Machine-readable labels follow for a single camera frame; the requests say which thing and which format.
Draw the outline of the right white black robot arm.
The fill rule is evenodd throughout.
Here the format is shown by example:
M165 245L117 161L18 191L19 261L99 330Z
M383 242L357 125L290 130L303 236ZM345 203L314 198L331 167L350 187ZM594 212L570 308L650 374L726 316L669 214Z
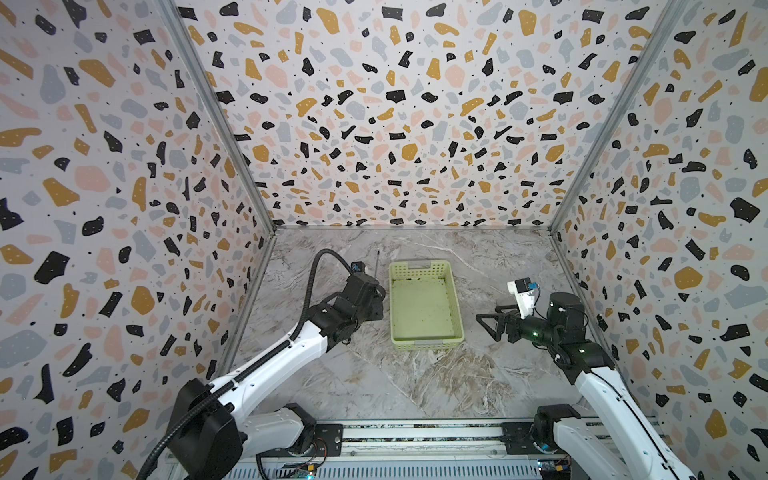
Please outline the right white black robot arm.
M569 383L592 407L618 450L613 454L592 434L569 404L541 406L531 438L544 453L568 456L590 479L693 479L694 472L673 453L629 393L613 360L586 338L586 312L567 292L550 295L546 315L517 306L478 314L493 340L527 340L549 354Z

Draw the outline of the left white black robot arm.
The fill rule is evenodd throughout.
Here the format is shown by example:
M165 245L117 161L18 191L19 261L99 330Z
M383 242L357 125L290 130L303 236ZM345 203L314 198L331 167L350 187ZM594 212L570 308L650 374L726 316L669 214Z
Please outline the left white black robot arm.
M159 446L190 479L222 479L245 456L311 444L315 420L295 404L259 414L261 402L293 374L383 317L385 288L353 273L344 289L308 308L293 331L210 383L187 382L177 394Z

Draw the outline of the light green plastic bin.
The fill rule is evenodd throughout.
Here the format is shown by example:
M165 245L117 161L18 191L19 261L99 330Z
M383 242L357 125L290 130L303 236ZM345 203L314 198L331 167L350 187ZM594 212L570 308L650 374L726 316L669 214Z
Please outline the light green plastic bin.
M412 259L389 265L390 337L401 351L450 350L465 339L449 261Z

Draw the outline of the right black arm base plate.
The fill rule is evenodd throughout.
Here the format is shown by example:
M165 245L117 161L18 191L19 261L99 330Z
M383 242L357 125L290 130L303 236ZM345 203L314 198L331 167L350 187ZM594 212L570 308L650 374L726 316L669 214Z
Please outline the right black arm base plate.
M553 427L546 422L502 422L501 431L501 441L508 455L547 455L557 452Z

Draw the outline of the aluminium mounting rail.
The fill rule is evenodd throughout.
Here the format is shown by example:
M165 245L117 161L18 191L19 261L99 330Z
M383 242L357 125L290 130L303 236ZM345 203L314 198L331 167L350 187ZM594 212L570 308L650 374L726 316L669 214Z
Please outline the aluminium mounting rail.
M617 454L596 417L582 417ZM243 457L222 479L590 479L568 456L508 455L502 422L486 420L349 420L339 457L292 456L275 449Z

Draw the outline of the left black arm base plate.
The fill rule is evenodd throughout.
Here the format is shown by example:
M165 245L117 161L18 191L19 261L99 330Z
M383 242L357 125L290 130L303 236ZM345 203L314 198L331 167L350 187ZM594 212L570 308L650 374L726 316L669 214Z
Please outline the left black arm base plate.
M292 456L339 457L342 451L343 434L342 423L318 423L305 426L298 439L287 448L287 452Z

